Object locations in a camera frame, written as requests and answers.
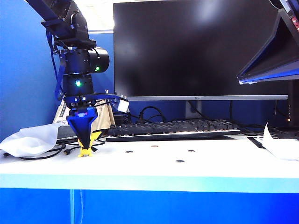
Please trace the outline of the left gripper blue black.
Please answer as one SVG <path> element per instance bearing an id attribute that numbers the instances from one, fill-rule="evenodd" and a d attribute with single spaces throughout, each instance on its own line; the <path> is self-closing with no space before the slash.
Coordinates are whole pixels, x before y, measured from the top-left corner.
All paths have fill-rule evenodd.
<path id="1" fill-rule="evenodd" d="M 96 119 L 95 100 L 87 96 L 65 97 L 70 109 L 66 120 L 80 140 L 84 149 L 90 147 L 91 126 Z"/>

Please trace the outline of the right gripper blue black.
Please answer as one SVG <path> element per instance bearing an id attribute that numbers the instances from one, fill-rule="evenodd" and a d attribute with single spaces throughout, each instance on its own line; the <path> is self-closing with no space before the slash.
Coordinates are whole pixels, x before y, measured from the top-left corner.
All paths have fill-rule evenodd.
<path id="1" fill-rule="evenodd" d="M 238 74 L 239 84 L 299 78 L 299 1 L 270 0 L 277 16 L 270 38 Z"/>

